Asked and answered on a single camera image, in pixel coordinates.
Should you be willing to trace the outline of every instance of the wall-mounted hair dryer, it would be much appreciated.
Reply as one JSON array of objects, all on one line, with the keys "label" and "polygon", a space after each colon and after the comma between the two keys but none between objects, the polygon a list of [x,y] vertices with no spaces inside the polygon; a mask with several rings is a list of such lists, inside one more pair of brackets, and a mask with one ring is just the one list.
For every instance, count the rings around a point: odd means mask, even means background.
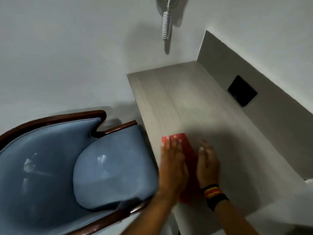
[{"label": "wall-mounted hair dryer", "polygon": [[163,13],[162,23],[162,37],[163,40],[167,40],[170,37],[172,24],[171,24],[171,10],[177,6],[178,0],[159,0],[165,4],[166,8]]}]

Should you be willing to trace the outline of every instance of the bracelet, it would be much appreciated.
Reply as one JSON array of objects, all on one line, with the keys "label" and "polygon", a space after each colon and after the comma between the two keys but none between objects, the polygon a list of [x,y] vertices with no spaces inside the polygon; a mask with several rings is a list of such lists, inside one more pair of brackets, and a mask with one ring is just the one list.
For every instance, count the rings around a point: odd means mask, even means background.
[{"label": "bracelet", "polygon": [[227,196],[220,190],[217,184],[209,185],[203,189],[201,192],[207,199],[208,207],[214,212],[216,205],[222,200],[229,200]]}]

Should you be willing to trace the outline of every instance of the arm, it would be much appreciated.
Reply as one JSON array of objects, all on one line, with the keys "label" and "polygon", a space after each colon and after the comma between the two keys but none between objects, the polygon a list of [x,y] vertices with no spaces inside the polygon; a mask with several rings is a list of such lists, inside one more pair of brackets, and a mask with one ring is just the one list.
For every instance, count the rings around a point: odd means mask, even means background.
[{"label": "arm", "polygon": [[147,208],[121,235],[158,235],[188,181],[182,143],[166,139],[161,146],[159,189]]},{"label": "arm", "polygon": [[[203,141],[197,164],[197,178],[201,188],[219,184],[219,168],[220,164],[214,149]],[[214,212],[227,235],[258,235],[228,200],[218,202]]]}]

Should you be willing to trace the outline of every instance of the red card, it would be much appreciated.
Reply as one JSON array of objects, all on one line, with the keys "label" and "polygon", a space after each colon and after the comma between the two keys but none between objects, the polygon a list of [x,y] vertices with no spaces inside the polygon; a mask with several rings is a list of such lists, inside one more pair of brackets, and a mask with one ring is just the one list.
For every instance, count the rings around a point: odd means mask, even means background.
[{"label": "red card", "polygon": [[[194,149],[190,145],[185,133],[175,134],[177,139],[182,140],[182,152],[185,155],[185,160],[189,172],[189,179],[186,189],[180,194],[180,202],[190,204],[193,195],[199,194],[200,188],[196,176],[198,157]],[[162,142],[165,143],[166,137],[162,137]]]}]

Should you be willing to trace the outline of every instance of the desk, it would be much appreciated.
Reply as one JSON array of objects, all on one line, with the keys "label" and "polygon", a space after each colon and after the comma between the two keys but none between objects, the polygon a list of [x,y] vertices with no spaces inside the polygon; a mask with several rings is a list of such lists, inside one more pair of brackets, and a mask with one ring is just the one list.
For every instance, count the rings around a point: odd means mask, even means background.
[{"label": "desk", "polygon": [[[128,74],[157,163],[162,136],[186,133],[199,148],[204,138],[221,161],[221,188],[248,215],[290,195],[305,182],[197,62]],[[219,229],[203,198],[178,204],[181,235],[208,235]]]}]

